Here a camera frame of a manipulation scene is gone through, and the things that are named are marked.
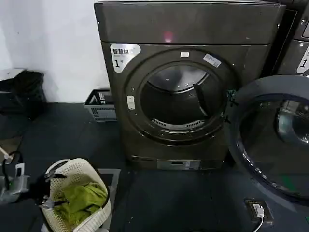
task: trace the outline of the number 1 label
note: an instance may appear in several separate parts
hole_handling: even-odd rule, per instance
[[[309,59],[309,46],[307,47],[304,55],[303,55],[303,58],[301,59],[299,65],[298,65],[298,68],[297,68],[297,73],[301,74],[301,73],[304,73],[305,71],[307,71],[309,69],[309,62],[308,62],[308,59]]]

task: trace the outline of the gray floor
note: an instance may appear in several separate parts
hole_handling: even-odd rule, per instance
[[[53,162],[82,157],[98,168],[122,169],[112,232],[249,232],[256,226],[246,198],[267,202],[275,219],[265,232],[308,231],[309,210],[287,209],[260,192],[234,168],[212,172],[137,171],[126,165],[118,124],[97,124],[81,104],[52,104],[33,123],[0,116],[0,139],[23,133],[27,173],[36,178]],[[0,209],[1,231],[39,232],[39,210],[32,201]]]

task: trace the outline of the electrical socket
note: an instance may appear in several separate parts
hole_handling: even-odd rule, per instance
[[[245,199],[245,204],[251,217],[251,221],[258,222],[261,219],[257,216],[254,204],[259,204],[264,209],[264,222],[273,224],[274,218],[270,213],[269,207],[266,202],[260,199]]]

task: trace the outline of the green cloth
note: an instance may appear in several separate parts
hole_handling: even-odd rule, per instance
[[[97,183],[70,185],[64,188],[57,201],[66,201],[55,206],[56,213],[74,229],[106,202],[107,193]]]

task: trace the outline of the white plastic basket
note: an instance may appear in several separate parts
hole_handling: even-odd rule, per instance
[[[107,220],[111,213],[111,201],[109,198],[108,189],[96,170],[84,159],[60,160],[50,166],[46,173],[49,173],[52,169],[61,163],[65,164],[57,168],[56,173],[61,173],[67,178],[51,179],[50,196],[52,200],[56,199],[64,187],[78,182],[97,182],[108,193],[105,206],[90,215],[85,221],[83,221],[73,230],[73,232],[94,232]],[[71,229],[68,228],[62,217],[54,213],[53,209],[42,208],[42,212],[46,222],[48,223],[48,226],[53,230],[53,232],[71,232]]]

